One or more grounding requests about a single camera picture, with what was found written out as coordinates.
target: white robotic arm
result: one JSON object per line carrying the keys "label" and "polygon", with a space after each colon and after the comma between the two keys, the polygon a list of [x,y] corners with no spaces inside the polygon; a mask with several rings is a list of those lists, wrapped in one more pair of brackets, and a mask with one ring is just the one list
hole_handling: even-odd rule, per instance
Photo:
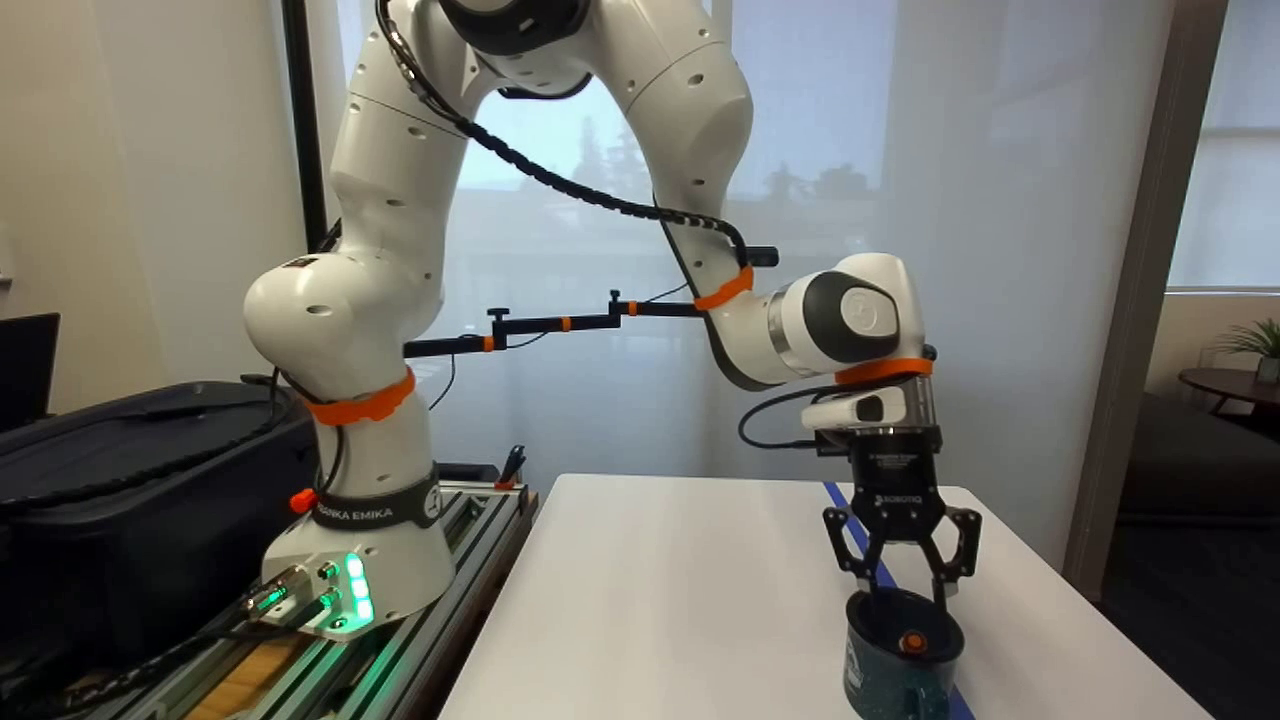
{"label": "white robotic arm", "polygon": [[894,258],[848,258],[775,298],[753,294],[749,258],[720,222],[753,99],[698,0],[397,0],[379,6],[379,28],[332,160],[340,246],[271,269],[243,302],[253,345],[312,400],[329,472],[268,547],[258,621],[345,642],[451,579],[403,339],[440,313],[442,222],[488,92],[556,99],[592,75],[609,86],[725,376],[772,387],[853,369],[853,398],[807,408],[807,427],[930,426],[923,383],[884,383],[927,372]]}

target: black cable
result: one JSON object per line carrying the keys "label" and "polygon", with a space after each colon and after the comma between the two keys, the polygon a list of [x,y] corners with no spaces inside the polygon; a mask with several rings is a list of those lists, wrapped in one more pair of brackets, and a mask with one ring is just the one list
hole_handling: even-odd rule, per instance
{"label": "black cable", "polygon": [[345,222],[332,222],[329,232],[321,235],[317,253],[332,253],[340,235],[345,235]]}
{"label": "black cable", "polygon": [[749,408],[738,422],[737,422],[737,436],[745,441],[745,445],[753,445],[753,448],[768,448],[768,454],[775,454],[775,448],[816,448],[816,441],[755,441],[753,431],[749,431],[749,426],[760,418],[760,413],[768,413],[768,408],[775,408],[775,403],[792,403],[792,400],[821,400],[821,398],[829,398],[829,391],[840,391],[840,383],[821,383],[821,387],[794,387],[794,391],[785,391],[785,398],[768,398],[768,400],[760,400],[755,408]]}
{"label": "black cable", "polygon": [[720,222],[720,217],[698,217],[698,212],[678,212],[678,207],[657,207],[657,205],[636,205],[636,199],[625,199],[625,197],[613,197],[613,192],[600,192],[600,187],[588,187],[588,185],[575,185],[534,160],[529,160],[524,152],[516,152],[508,141],[491,136],[483,126],[473,126],[467,116],[460,116],[440,92],[435,86],[429,81],[429,72],[417,65],[409,40],[400,35],[391,12],[388,12],[388,0],[375,0],[375,23],[397,56],[397,67],[409,86],[409,92],[429,108],[435,114],[440,121],[446,121],[460,136],[476,141],[478,149],[488,149],[491,156],[501,156],[502,166],[519,170],[524,177],[578,199],[578,205],[594,205],[594,207],[609,207],[609,212],[621,212],[621,217],[636,217],[636,222],[660,222],[660,226],[685,226],[685,227],[708,227],[708,232],[720,232],[727,246],[732,246],[732,258],[738,269],[749,269],[749,239],[738,235],[737,226]]}
{"label": "black cable", "polygon": [[442,387],[435,391],[435,400],[429,408],[440,408],[442,398],[451,391],[451,383],[457,383],[457,356],[446,356],[446,379],[442,379]]}
{"label": "black cable", "polygon": [[325,483],[321,487],[332,487],[336,483],[336,472],[346,466],[346,427],[332,427],[332,459],[329,459],[329,472],[325,472]]}
{"label": "black cable", "polygon": [[663,294],[657,294],[657,298],[645,298],[639,305],[667,302],[667,298],[677,298],[677,294],[685,294],[685,289],[686,289],[686,285],[663,289]]}
{"label": "black cable", "polygon": [[534,338],[529,338],[529,339],[519,339],[519,345],[508,345],[508,349],[532,349],[532,345],[541,345],[541,339],[546,339],[546,331],[534,331]]}

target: black case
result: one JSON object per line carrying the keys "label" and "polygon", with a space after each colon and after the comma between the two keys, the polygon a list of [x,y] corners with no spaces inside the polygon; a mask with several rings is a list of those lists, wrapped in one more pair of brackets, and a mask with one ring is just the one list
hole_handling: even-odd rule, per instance
{"label": "black case", "polygon": [[[150,476],[98,502],[17,502]],[[317,479],[306,418],[258,383],[176,383],[0,436],[0,667],[134,664],[258,573]]]}

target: white wall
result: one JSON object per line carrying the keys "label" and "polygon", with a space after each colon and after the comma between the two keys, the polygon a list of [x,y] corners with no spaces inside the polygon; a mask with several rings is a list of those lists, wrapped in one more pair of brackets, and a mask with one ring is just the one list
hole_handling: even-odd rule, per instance
{"label": "white wall", "polygon": [[61,413],[263,369],[238,298],[302,249],[271,7],[0,6],[0,313],[62,313]]}
{"label": "white wall", "polygon": [[899,6],[884,246],[941,345],[943,479],[1061,561],[1168,6]]}

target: black cup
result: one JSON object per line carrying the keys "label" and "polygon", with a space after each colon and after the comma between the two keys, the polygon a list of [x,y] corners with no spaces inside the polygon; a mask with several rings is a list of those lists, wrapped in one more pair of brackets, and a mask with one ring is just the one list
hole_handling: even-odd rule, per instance
{"label": "black cup", "polygon": [[958,624],[930,602],[877,587],[843,603],[843,691],[862,720],[943,720],[965,652]]}

